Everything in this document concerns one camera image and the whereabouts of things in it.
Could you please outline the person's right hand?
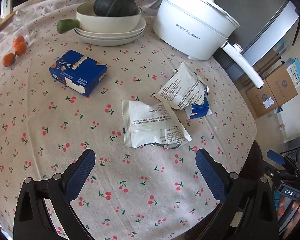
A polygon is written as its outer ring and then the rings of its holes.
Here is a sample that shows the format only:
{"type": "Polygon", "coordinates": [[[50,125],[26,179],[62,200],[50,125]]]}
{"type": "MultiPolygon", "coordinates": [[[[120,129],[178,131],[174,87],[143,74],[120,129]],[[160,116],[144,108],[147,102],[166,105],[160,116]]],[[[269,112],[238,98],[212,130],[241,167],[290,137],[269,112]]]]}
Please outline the person's right hand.
{"type": "Polygon", "coordinates": [[[293,219],[300,219],[300,201],[291,200],[290,202],[286,200],[284,196],[280,196],[279,198],[279,207],[277,208],[277,216],[281,218],[284,214],[288,213],[288,211],[295,211],[293,219]]]}

